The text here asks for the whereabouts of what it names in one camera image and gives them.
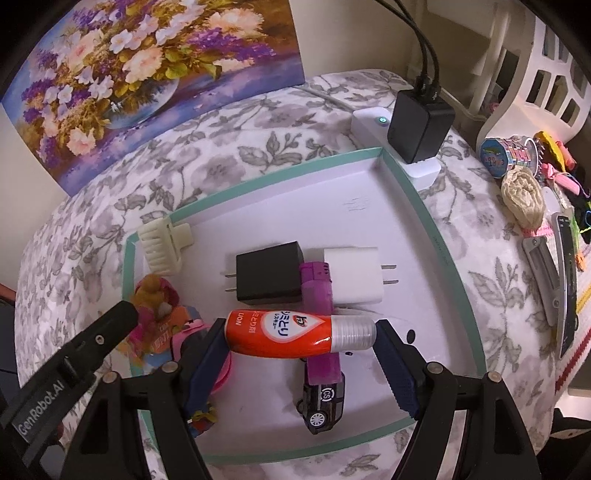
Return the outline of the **colourful block puzzle cube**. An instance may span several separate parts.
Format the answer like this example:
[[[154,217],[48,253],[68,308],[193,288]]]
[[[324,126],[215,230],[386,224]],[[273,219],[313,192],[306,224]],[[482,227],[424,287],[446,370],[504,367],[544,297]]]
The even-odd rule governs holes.
[[[218,421],[217,412],[211,402],[207,402],[204,409],[197,410],[188,421],[189,432],[193,438],[197,438],[209,429],[211,429]]]

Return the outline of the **pink wristband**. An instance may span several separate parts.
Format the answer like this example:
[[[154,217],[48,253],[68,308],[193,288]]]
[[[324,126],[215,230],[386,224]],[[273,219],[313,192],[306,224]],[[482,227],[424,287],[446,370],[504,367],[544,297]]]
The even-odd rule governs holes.
[[[172,336],[171,347],[187,393],[211,394],[228,382],[231,354],[224,319],[217,319],[209,327],[197,321],[187,324]]]

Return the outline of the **brown pink puppy toy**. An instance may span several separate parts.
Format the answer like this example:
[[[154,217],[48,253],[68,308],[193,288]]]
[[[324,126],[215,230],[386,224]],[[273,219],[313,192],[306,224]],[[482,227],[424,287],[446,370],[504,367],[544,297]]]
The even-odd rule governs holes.
[[[148,274],[135,287],[131,304],[138,314],[138,324],[118,350],[132,365],[142,367],[148,356],[168,349],[171,338],[168,321],[179,304],[179,296],[166,279]]]

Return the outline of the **black toy car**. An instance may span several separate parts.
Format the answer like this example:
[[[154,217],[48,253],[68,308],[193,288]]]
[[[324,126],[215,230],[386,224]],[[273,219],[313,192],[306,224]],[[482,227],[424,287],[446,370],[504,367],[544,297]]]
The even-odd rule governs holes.
[[[346,377],[338,354],[325,354],[304,360],[304,386],[295,403],[304,425],[313,435],[332,430],[342,418]]]

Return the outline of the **orange glue bottle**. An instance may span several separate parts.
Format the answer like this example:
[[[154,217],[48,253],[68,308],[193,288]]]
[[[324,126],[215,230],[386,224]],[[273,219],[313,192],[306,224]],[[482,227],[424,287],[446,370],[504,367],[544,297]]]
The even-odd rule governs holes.
[[[228,348],[259,358],[297,359],[373,347],[376,322],[365,315],[320,315],[294,310],[233,310],[224,334]]]

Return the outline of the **cream hair claw clip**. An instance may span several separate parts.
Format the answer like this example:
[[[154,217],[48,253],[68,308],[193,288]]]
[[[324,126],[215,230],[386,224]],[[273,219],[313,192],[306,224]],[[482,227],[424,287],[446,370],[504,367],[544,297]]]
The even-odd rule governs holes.
[[[149,271],[160,276],[178,274],[182,250],[194,243],[190,225],[173,225],[169,217],[142,225],[137,234]]]

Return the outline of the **white wall charger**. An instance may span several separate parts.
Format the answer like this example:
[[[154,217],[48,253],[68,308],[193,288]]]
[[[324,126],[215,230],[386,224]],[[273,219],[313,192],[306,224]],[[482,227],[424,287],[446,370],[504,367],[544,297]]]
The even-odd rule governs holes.
[[[377,247],[328,248],[322,255],[329,265],[335,306],[380,303],[385,287],[399,282],[384,277],[386,270],[395,270],[397,265],[382,264]]]

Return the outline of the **purple lighter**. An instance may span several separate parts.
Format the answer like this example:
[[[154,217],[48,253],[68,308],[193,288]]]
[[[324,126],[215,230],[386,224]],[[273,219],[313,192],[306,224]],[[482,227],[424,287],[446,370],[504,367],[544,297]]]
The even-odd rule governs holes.
[[[301,301],[304,311],[322,316],[332,314],[332,279],[329,264],[304,262],[300,266]],[[307,359],[308,383],[311,386],[342,381],[338,353],[327,353]]]

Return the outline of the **black wall charger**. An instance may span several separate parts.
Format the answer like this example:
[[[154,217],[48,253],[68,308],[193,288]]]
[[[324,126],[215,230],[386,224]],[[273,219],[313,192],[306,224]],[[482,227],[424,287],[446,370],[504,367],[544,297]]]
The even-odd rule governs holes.
[[[249,306],[301,302],[303,263],[297,241],[238,254],[235,272],[225,274],[235,278],[235,286],[226,292],[235,293],[238,302]]]

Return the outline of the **orange blue utility knife toy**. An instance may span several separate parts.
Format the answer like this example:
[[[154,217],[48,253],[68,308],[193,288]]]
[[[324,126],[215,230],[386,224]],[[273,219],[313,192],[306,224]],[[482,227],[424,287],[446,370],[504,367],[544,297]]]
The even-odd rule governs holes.
[[[178,305],[154,327],[148,341],[147,353],[161,354],[170,348],[172,337],[191,327],[204,328],[204,321],[198,311],[191,306]]]

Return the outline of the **grey floral tablecloth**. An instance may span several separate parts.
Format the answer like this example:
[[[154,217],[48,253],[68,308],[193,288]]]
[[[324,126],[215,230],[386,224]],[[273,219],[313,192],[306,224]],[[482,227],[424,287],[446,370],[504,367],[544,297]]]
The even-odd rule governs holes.
[[[139,225],[266,173],[359,148],[356,109],[391,108],[398,75],[320,75],[189,118],[142,142],[64,200],[25,247],[15,316],[16,364],[28,380],[121,295],[123,247]],[[477,155],[451,133],[422,199],[465,285],[487,366],[502,374],[541,450],[555,408],[554,335],[521,231]]]

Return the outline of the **striped crochet mat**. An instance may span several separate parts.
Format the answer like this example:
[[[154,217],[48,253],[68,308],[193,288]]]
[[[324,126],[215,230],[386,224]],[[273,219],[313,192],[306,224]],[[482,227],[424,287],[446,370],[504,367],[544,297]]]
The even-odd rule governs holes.
[[[590,270],[578,274],[576,313],[578,329],[565,355],[556,363],[555,398],[567,389],[590,352]]]

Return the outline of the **silver hair clip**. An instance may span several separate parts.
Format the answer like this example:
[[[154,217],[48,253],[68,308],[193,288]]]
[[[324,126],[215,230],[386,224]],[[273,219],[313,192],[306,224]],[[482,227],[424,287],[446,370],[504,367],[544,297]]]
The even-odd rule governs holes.
[[[545,236],[528,237],[522,247],[538,286],[546,319],[550,327],[556,327],[559,315],[559,276]]]

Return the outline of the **beige mesh roll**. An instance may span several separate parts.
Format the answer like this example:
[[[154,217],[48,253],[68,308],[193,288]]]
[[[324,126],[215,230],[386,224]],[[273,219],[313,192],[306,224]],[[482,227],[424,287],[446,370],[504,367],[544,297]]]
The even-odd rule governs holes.
[[[527,167],[516,166],[506,173],[501,184],[502,199],[525,230],[538,230],[543,223],[546,205],[542,188]]]

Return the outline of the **teal shallow tray box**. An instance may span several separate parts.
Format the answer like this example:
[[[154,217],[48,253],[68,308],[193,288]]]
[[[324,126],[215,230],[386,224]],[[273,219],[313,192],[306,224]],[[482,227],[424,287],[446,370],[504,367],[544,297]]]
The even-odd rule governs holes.
[[[473,308],[434,220],[401,164],[361,150],[246,181],[170,217],[193,242],[171,276],[204,322],[238,308],[338,308],[339,274],[355,286],[351,314],[387,319],[423,356],[460,375],[485,372]],[[232,354],[197,422],[216,465],[332,453],[411,424],[370,350],[311,362]]]

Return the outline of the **pile of colourful hair accessories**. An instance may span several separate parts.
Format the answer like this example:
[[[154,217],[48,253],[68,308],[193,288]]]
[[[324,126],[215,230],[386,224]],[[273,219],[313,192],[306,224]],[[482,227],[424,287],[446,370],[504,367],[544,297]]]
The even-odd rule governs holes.
[[[545,180],[558,186],[574,209],[574,219],[584,242],[590,244],[590,191],[583,186],[585,170],[579,166],[566,145],[549,133],[534,135]]]

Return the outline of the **colourful washi tape roll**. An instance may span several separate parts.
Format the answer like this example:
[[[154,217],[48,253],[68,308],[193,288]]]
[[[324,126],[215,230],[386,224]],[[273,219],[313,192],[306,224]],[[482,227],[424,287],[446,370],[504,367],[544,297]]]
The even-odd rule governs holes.
[[[487,138],[480,147],[480,160],[494,179],[502,179],[515,167],[528,168],[536,176],[539,153],[532,137]]]

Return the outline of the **black power adapter plugged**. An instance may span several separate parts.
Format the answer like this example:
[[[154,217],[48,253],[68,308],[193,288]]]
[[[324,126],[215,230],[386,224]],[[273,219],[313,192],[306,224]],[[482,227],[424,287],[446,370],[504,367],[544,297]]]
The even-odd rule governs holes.
[[[435,157],[455,116],[454,108],[441,98],[426,102],[413,90],[401,90],[394,102],[388,143],[407,164]]]

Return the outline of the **floral painting canvas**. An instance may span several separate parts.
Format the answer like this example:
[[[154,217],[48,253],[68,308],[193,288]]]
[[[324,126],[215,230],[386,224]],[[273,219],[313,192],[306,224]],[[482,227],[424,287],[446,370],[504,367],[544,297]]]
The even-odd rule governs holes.
[[[180,123],[301,84],[287,1],[5,1],[1,104],[68,193]]]

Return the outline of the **white power strip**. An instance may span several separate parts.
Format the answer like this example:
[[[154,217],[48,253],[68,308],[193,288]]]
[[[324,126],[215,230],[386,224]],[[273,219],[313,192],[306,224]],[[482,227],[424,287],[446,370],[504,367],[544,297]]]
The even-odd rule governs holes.
[[[353,112],[351,131],[361,147],[382,147],[402,167],[415,189],[423,191],[434,184],[441,171],[428,119],[420,107],[403,107],[398,113],[369,107]]]

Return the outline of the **white cutout shelf rack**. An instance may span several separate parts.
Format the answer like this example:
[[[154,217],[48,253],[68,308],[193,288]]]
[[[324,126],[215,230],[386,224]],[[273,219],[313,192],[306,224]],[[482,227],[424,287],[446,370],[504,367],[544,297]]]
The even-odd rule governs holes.
[[[511,8],[510,30],[520,34],[518,62],[505,96],[476,137],[532,137],[544,131],[567,143],[590,113],[590,78],[555,29],[527,7]]]

